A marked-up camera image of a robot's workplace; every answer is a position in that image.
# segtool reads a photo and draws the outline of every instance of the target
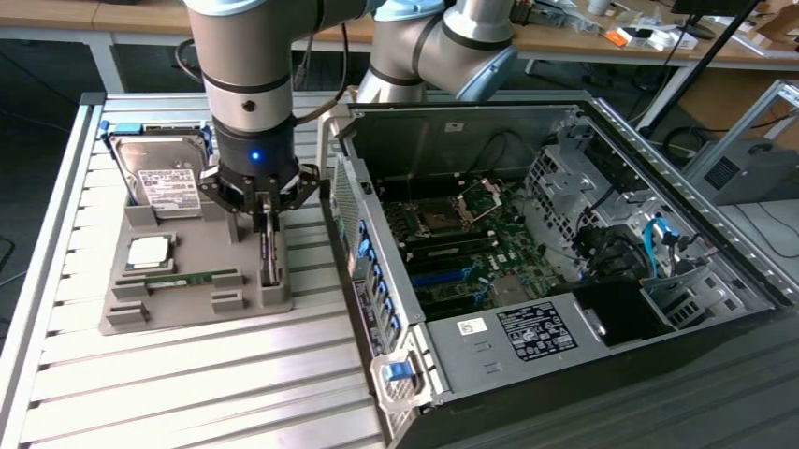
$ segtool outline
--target blue cable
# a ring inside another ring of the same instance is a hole
[[[658,262],[654,257],[654,247],[652,247],[652,231],[655,225],[660,226],[660,230],[666,234],[667,232],[672,233],[675,237],[679,237],[679,232],[670,228],[668,222],[663,217],[654,217],[647,223],[647,227],[644,227],[644,248],[647,250],[647,256],[650,257],[650,263],[652,264],[652,273],[654,277],[658,277]]]

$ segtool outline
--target metal frame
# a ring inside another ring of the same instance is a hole
[[[786,132],[796,120],[796,109],[799,109],[799,87],[796,87],[796,85],[788,80],[778,80],[766,90],[763,96],[758,98],[758,101],[751,106],[750,110],[743,115],[731,131],[724,135],[718,144],[699,153],[692,159],[691,164],[686,167],[686,178],[690,182],[698,182],[708,170],[711,170],[722,157],[724,157],[724,153],[731,147],[732,143],[744,137],[752,126],[758,125],[758,120],[770,111],[774,103],[779,101],[780,98],[792,104],[792,116],[771,128],[766,134],[766,138],[775,139],[783,132]]]
[[[330,95],[296,93],[295,113]],[[197,123],[209,111],[203,94],[124,94],[79,112],[0,360],[0,448],[224,440],[382,448],[318,196],[286,217],[295,310],[115,337],[96,331],[125,198],[99,122]],[[316,156],[315,130],[298,128],[303,161]]]

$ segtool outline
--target cable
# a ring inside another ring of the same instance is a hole
[[[475,162],[472,162],[468,169],[466,170],[466,173],[463,173],[464,175],[468,175],[470,173],[472,173],[472,171],[475,171],[475,168],[478,168],[479,160],[486,155],[486,151],[488,150],[488,147],[491,146],[491,142],[494,142],[498,137],[500,137],[500,136],[504,137],[506,131],[510,131],[510,130],[507,128],[503,128],[488,137],[488,140],[486,140],[486,143],[483,143],[483,148],[480,148],[480,150],[479,150],[478,157],[475,158]],[[502,155],[504,154],[504,148],[507,147],[507,145],[508,145],[508,138],[506,137],[503,140],[503,146],[502,146],[502,151],[500,151],[499,157],[502,157]]]
[[[683,30],[682,30],[682,31],[680,31],[680,33],[679,33],[679,38],[676,39],[676,43],[674,44],[672,51],[670,51],[670,55],[667,56],[667,58],[666,58],[666,61],[663,62],[663,65],[660,66],[660,73],[658,74],[658,78],[656,78],[656,79],[659,79],[660,77],[663,77],[663,84],[662,84],[662,86],[660,86],[659,92],[663,90],[663,88],[666,87],[666,85],[667,85],[667,84],[668,84],[668,82],[670,82],[670,81],[668,81],[668,77],[666,77],[666,72],[668,71],[668,68],[670,68],[670,61],[671,61],[671,60],[672,60],[672,58],[674,58],[674,53],[676,52],[676,48],[679,47],[679,44],[680,44],[680,42],[683,41],[683,37],[686,37],[686,31],[687,31],[687,30],[688,30],[688,27],[687,27],[687,26],[684,26],[684,27],[683,27]],[[635,108],[638,107],[638,103],[640,103],[640,100],[643,99],[643,97],[644,97],[644,95],[646,95],[646,94],[647,94],[646,92],[642,92],[642,93],[640,93],[640,95],[638,96],[638,99],[635,100],[635,103],[634,103],[634,108],[632,108],[632,109],[631,109],[631,111],[630,111],[630,115],[634,115],[634,113],[635,113]],[[627,121],[628,121],[628,122],[631,122],[632,120],[638,120],[638,118],[639,118],[639,117],[643,117],[643,115],[646,115],[646,114],[647,114],[647,112],[650,111],[650,109],[652,108],[652,104],[654,104],[654,100],[652,100],[652,102],[650,103],[650,105],[647,106],[647,108],[646,108],[646,110],[643,111],[643,113],[642,113],[642,114],[639,114],[639,115],[635,117],[635,119],[631,119],[631,118],[630,118],[630,116],[628,116],[628,117],[627,117]]]
[[[507,147],[508,147],[508,136],[516,138],[516,140],[519,141],[519,143],[522,144],[522,146],[524,146],[524,148],[527,148],[527,150],[530,150],[531,154],[534,156],[536,156],[538,154],[538,150],[536,148],[530,144],[530,142],[524,139],[524,137],[522,136],[522,134],[515,131],[511,128],[502,128],[499,129],[490,137],[488,140],[486,140],[486,143],[483,144],[483,148],[480,149],[479,153],[478,153],[478,157],[475,158],[475,162],[472,162],[472,164],[470,165],[468,169],[466,170],[466,172],[463,173],[464,175],[468,175],[470,173],[472,173],[472,171],[475,171],[475,168],[478,167],[479,161],[483,158],[483,156],[486,155],[486,151],[488,150],[488,147],[491,145],[491,142],[495,141],[495,139],[498,137],[503,136],[504,140],[502,142],[502,150],[499,151],[499,155],[495,158],[495,160],[492,161],[491,165],[488,166],[488,168],[486,169],[486,171],[491,172],[495,170],[495,168],[498,167],[498,163],[502,160],[502,157],[504,156],[504,153],[507,151]]]
[[[614,194],[614,187],[611,186],[608,188],[608,190],[606,191],[606,193],[602,194],[602,197],[592,204],[592,206],[590,208],[587,208],[584,211],[582,211],[580,214],[576,216],[575,237],[576,237],[576,231],[579,230],[579,223],[583,220],[583,217],[587,217],[588,214],[591,212],[594,212],[599,206],[602,206],[602,203],[604,203],[608,200],[608,198],[611,197],[612,194]]]
[[[13,281],[16,281],[17,279],[20,279],[23,276],[25,276],[28,274],[28,271],[23,271],[21,273],[16,273],[13,276],[11,276],[8,279],[5,279],[4,281],[0,282],[0,287],[5,287],[9,283],[12,283]]]
[[[61,94],[61,92],[52,87],[41,78],[39,78],[33,72],[31,72],[29,70],[27,70],[16,61],[13,61],[13,59],[11,59],[11,57],[3,53],[0,51],[0,58],[5,59],[7,62],[13,65],[21,72],[25,73],[25,75],[29,76],[29,78],[32,80],[35,80],[45,89],[48,89],[53,94],[56,94],[57,96],[60,96],[64,101],[67,101],[72,106],[77,107],[77,102],[75,100],[72,100],[65,94]]]
[[[3,236],[0,236],[0,241],[4,241],[9,245],[9,248],[5,252],[5,254],[3,255],[3,258],[0,259],[0,273],[1,273],[3,268],[5,268],[5,264],[9,262],[11,255],[13,254],[13,250],[16,249],[16,244],[13,243],[13,240],[7,239]]]
[[[342,97],[344,96],[344,92],[347,91],[347,74],[350,73],[350,38],[347,36],[347,25],[344,24],[342,24],[342,42],[344,46],[344,53],[342,56],[342,86],[339,86],[336,96],[334,96],[334,98],[314,112],[302,116],[298,119],[298,124],[311,123],[319,119],[320,116],[339,104],[339,100],[342,100]]]
[[[791,114],[786,114],[782,117],[776,117],[772,120],[768,120],[764,123],[756,124],[750,129],[766,128],[767,126],[772,126],[774,124],[780,123],[783,120],[788,119]],[[696,138],[699,142],[699,146],[702,147],[711,140],[710,133],[727,133],[731,129],[710,129],[702,126],[678,126],[663,138],[663,144],[660,146],[660,151],[667,155],[672,155],[670,149],[672,148],[672,140],[686,134],[694,138]]]
[[[738,209],[738,211],[740,211],[742,215],[744,216],[744,219],[747,220],[747,222],[751,225],[751,228],[754,229],[754,232],[758,233],[758,235],[760,236],[760,238],[763,239],[763,241],[766,242],[766,244],[770,246],[771,250],[774,251],[774,253],[776,255],[779,255],[780,257],[783,257],[784,259],[796,259],[799,258],[799,254],[796,255],[784,255],[783,253],[780,253],[776,248],[774,248],[774,245],[771,244],[770,240],[766,238],[766,235],[763,234],[763,232],[760,231],[760,228],[758,227],[758,225],[754,223],[754,221],[751,220],[750,216],[747,215],[746,211],[740,208],[740,206],[738,206],[736,204],[734,204],[734,207]],[[782,223],[783,225],[788,226],[786,223],[783,223],[782,220],[776,220],[779,223]],[[792,226],[788,226],[790,229],[796,232],[796,229],[794,229]]]
[[[560,250],[558,250],[556,248],[554,248],[552,246],[550,246],[546,243],[542,243],[539,245],[539,247],[543,246],[544,248],[547,248],[550,251],[552,251],[555,254],[562,255],[563,257],[566,257],[567,259],[572,259],[576,260],[578,262],[586,262],[586,259],[580,259],[579,257],[574,257],[572,255],[568,255],[566,253],[563,253]]]
[[[24,115],[15,114],[9,110],[0,109],[0,113],[8,115],[9,117],[12,117],[16,120],[21,120],[23,122],[33,123],[33,124],[37,124],[40,126],[45,126],[48,128],[57,129],[59,131],[63,131],[67,134],[71,133],[71,131],[67,128],[59,126],[57,124],[43,122],[40,120],[32,119],[31,117],[25,117]]]
[[[298,65],[298,71],[295,72],[295,91],[304,89],[308,84],[308,67],[311,66],[311,54],[314,53],[314,36],[308,38],[308,46],[304,49],[304,54],[302,55],[302,61]]]
[[[177,67],[184,71],[185,75],[199,84],[203,84],[203,77],[195,73],[195,71],[185,65],[184,61],[184,50],[195,45],[195,39],[184,40],[180,45],[175,48],[175,62]]]
[[[783,222],[779,218],[776,218],[774,216],[774,214],[771,214],[770,210],[766,209],[766,206],[763,206],[763,203],[758,203],[758,206],[760,206],[760,209],[763,210],[763,212],[768,215],[768,217],[771,217],[771,219],[779,223],[782,226],[784,226],[787,229],[790,229],[792,231],[792,233],[796,235],[796,238],[799,239],[799,230],[796,230],[796,228],[794,226],[791,226],[790,224],[787,224],[786,222]]]

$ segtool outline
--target hard drive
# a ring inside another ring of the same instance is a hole
[[[196,181],[208,157],[203,134],[113,136],[111,144],[132,201],[152,206],[161,219],[200,216]]]

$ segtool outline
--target orange object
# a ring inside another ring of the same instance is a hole
[[[627,39],[623,35],[619,34],[618,31],[612,30],[604,34],[604,37],[619,47],[624,47],[627,45]]]

